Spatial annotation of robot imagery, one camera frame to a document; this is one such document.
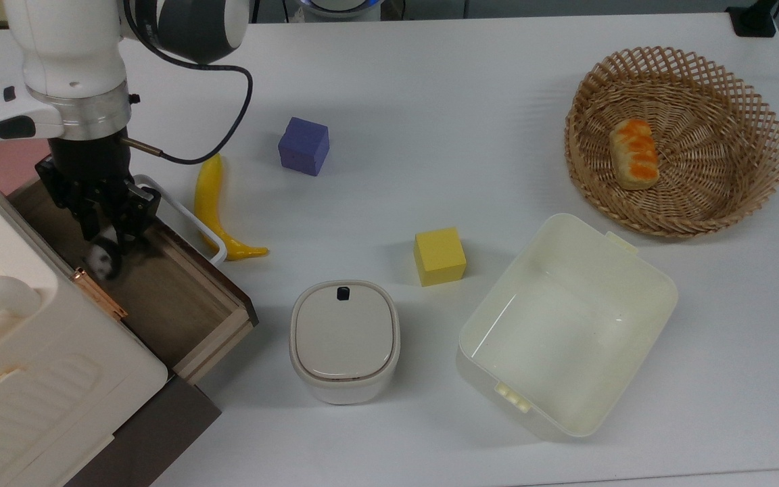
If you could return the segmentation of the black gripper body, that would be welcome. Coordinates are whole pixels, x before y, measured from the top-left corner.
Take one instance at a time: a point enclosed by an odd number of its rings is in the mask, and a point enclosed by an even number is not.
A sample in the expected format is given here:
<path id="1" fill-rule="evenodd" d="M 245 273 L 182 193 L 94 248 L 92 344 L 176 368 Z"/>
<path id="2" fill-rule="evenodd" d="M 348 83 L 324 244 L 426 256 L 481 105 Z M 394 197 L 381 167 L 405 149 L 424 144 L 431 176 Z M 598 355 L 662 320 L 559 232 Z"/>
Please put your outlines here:
<path id="1" fill-rule="evenodd" d="M 130 149 L 120 136 L 110 135 L 93 141 L 49 139 L 51 154 L 35 164 L 43 186 L 53 203 L 68 210 L 80 225 L 80 204 L 97 203 L 100 227 L 107 222 L 114 228 L 120 207 L 140 207 L 139 230 L 154 221 L 160 205 L 160 192 L 139 187 L 130 172 Z"/>

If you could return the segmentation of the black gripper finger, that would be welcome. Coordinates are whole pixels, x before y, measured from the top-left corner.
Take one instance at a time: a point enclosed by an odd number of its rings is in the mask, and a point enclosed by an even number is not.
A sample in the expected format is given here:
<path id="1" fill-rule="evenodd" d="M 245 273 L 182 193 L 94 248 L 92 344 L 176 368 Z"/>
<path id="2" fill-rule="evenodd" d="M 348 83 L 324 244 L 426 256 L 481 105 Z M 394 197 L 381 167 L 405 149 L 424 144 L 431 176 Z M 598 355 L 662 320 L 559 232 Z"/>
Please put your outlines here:
<path id="1" fill-rule="evenodd" d="M 97 203 L 80 204 L 80 228 L 85 241 L 92 241 L 100 234 L 100 219 Z"/>
<path id="2" fill-rule="evenodd" d="M 140 207 L 120 207 L 115 216 L 115 229 L 118 247 L 128 254 L 139 239 Z"/>

